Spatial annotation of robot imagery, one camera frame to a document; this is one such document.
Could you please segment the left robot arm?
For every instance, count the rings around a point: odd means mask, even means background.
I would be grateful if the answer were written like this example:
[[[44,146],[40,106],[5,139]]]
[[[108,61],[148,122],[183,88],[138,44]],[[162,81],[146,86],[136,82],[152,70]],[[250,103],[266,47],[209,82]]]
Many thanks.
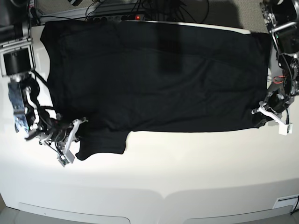
[[[260,8],[283,74],[272,79],[264,101],[252,110],[256,127],[280,120],[299,94],[299,2],[263,0]]]

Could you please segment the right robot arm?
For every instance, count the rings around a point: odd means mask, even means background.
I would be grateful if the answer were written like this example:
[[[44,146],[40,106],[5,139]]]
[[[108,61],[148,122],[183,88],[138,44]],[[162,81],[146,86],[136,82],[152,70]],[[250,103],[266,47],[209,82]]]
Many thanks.
[[[24,139],[34,138],[42,145],[51,146],[59,158],[69,158],[72,142],[77,141],[79,126],[87,119],[68,123],[60,115],[53,119],[48,110],[52,106],[40,105],[38,81],[46,81],[36,71],[33,39],[29,21],[17,22],[0,28],[0,75],[8,78],[8,95],[13,107],[14,126]]]

